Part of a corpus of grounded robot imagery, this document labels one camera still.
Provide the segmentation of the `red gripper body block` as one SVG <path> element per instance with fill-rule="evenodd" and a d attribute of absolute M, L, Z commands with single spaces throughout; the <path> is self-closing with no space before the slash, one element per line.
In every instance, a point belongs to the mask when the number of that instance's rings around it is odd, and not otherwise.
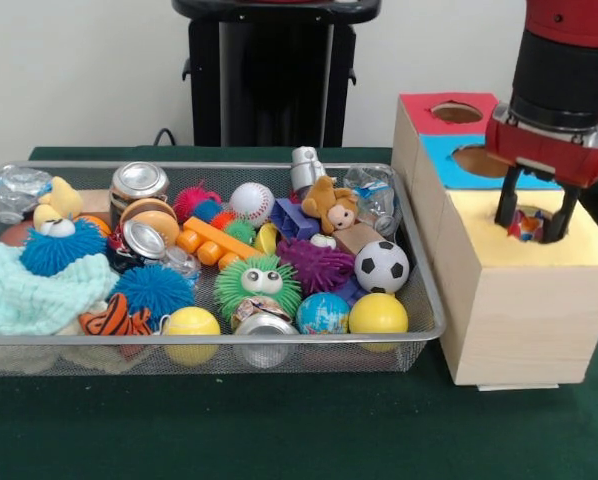
<path fill-rule="evenodd" d="M 598 127 L 588 133 L 541 130 L 498 104 L 486 126 L 487 154 L 510 167 L 579 188 L 598 181 Z"/>

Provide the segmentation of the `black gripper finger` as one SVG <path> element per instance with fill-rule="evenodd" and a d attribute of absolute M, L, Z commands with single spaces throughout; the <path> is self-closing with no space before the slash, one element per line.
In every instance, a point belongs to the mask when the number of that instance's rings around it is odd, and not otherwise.
<path fill-rule="evenodd" d="M 520 166 L 509 167 L 501 188 L 495 223 L 506 229 L 513 223 L 518 201 L 516 186 L 522 172 Z"/>
<path fill-rule="evenodd" d="M 568 230 L 575 206 L 581 194 L 581 188 L 558 182 L 563 189 L 564 197 L 560 209 L 554 213 L 544 228 L 544 243 L 551 244 L 562 240 Z"/>

